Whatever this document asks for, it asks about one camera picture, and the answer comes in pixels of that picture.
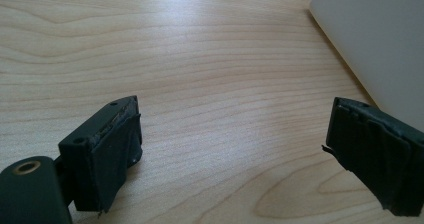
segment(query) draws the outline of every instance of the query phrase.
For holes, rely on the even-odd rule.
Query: wooden table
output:
[[[333,98],[371,99],[309,1],[0,0],[0,168],[135,94],[142,161],[75,223],[422,223],[321,151]]]

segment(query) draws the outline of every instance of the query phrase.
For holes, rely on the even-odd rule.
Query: torn black cover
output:
[[[109,210],[127,168],[141,158],[141,143],[136,96],[107,104],[59,143],[61,165],[74,176],[77,210]]]
[[[424,202],[424,133],[367,104],[335,98],[323,147],[396,216]]]

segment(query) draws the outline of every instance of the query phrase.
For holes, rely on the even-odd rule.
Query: round hole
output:
[[[79,144],[79,143],[83,143],[85,141],[84,138],[80,137],[74,140],[74,143]]]
[[[17,166],[15,169],[13,169],[13,173],[15,175],[26,175],[28,173],[31,173],[37,170],[40,167],[40,165],[41,163],[39,161],[25,162]]]

